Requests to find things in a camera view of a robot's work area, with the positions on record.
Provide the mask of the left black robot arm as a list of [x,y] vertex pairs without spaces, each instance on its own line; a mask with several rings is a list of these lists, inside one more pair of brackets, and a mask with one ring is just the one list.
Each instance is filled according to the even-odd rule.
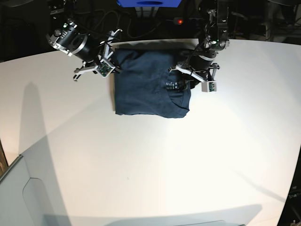
[[227,0],[197,0],[196,8],[201,15],[198,44],[193,50],[181,52],[183,61],[170,67],[169,72],[179,71],[182,76],[177,82],[167,82],[167,90],[183,91],[201,84],[203,92],[216,92],[215,74],[220,66],[214,62],[218,52],[229,44]]

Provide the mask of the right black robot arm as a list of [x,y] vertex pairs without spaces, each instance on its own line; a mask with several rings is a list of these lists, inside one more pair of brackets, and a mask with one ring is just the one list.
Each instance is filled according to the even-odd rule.
[[92,72],[103,78],[121,69],[111,58],[114,54],[112,43],[118,41],[122,29],[117,28],[107,33],[97,31],[97,25],[90,27],[81,24],[76,16],[90,15],[90,21],[96,13],[94,6],[86,13],[76,12],[75,0],[48,0],[50,12],[50,31],[46,35],[48,44],[68,56],[76,56],[82,66],[74,70],[73,80],[78,81],[81,75]]

